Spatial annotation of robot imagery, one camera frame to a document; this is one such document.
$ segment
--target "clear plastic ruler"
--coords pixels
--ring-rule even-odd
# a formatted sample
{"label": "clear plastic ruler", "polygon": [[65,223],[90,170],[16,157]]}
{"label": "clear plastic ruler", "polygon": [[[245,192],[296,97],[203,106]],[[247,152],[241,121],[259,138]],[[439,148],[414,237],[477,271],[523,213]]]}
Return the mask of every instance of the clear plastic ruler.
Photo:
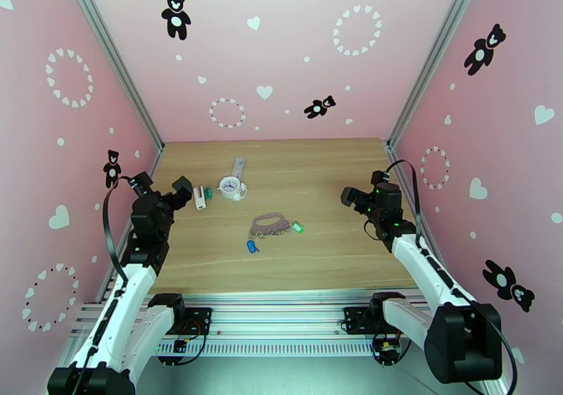
{"label": "clear plastic ruler", "polygon": [[231,174],[233,177],[237,177],[239,180],[242,178],[245,162],[246,159],[244,157],[237,157],[234,159],[233,172]]}

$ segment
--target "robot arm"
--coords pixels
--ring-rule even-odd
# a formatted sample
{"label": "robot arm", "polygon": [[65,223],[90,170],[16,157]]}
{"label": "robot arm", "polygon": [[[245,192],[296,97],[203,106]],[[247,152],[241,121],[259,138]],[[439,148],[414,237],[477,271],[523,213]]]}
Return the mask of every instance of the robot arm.
{"label": "robot arm", "polygon": [[165,195],[151,190],[152,181],[146,173],[129,184],[138,199],[133,203],[133,230],[115,286],[70,366],[52,373],[47,384],[49,395],[133,395],[154,347],[173,326],[186,321],[181,294],[157,294],[131,334],[142,302],[166,259],[174,211],[191,199],[191,183],[181,177],[172,185],[177,192]]}
{"label": "robot arm", "polygon": [[479,304],[438,262],[416,227],[403,220],[401,193],[388,173],[372,174],[373,192],[346,187],[341,202],[367,216],[386,248],[407,269],[426,299],[425,313],[398,293],[374,294],[376,324],[399,329],[424,351],[434,377],[442,383],[494,380],[502,374],[500,316]]}

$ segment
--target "pink backdrop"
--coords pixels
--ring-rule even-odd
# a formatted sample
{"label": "pink backdrop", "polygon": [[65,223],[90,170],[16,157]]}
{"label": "pink backdrop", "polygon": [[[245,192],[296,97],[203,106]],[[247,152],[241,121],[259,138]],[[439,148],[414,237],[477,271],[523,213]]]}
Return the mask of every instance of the pink backdrop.
{"label": "pink backdrop", "polygon": [[[96,209],[108,149],[134,175],[156,148],[76,0],[0,0],[0,25],[0,391],[44,395],[108,270]],[[112,195],[116,240],[133,196]]]}
{"label": "pink backdrop", "polygon": [[[185,0],[185,40],[167,33],[167,0],[96,3],[176,142],[386,137],[451,1]],[[329,95],[336,105],[308,119]]]}
{"label": "pink backdrop", "polygon": [[[424,214],[448,269],[501,313],[518,394],[563,393],[562,15],[563,0],[472,0],[398,147],[428,180]],[[496,23],[506,40],[469,76],[466,57]],[[528,313],[515,291],[497,296],[486,260],[535,294]]]}

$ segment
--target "green key tag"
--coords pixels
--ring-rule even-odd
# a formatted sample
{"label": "green key tag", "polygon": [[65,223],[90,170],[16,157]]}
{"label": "green key tag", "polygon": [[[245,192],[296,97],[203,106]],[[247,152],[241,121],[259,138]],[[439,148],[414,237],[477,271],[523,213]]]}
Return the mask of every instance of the green key tag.
{"label": "green key tag", "polygon": [[297,233],[303,233],[303,226],[299,225],[298,223],[294,222],[292,228],[297,232]]}

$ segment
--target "wooden table surface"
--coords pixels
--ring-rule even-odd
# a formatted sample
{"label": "wooden table surface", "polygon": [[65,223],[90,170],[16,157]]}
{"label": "wooden table surface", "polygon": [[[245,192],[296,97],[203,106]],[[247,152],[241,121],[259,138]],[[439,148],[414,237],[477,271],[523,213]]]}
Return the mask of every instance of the wooden table surface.
{"label": "wooden table surface", "polygon": [[[175,213],[170,251],[152,293],[415,286],[383,243],[363,232],[366,218],[340,202],[345,186],[370,192],[372,172],[387,168],[379,139],[171,143],[153,188],[168,192],[184,175],[194,186],[215,189],[237,156],[246,158],[247,197],[234,202],[214,191],[207,209],[197,211],[190,201]],[[406,199],[403,208],[414,222]],[[271,212],[305,230],[256,239],[260,252],[250,254],[252,220]],[[373,226],[367,229],[375,235]]]}

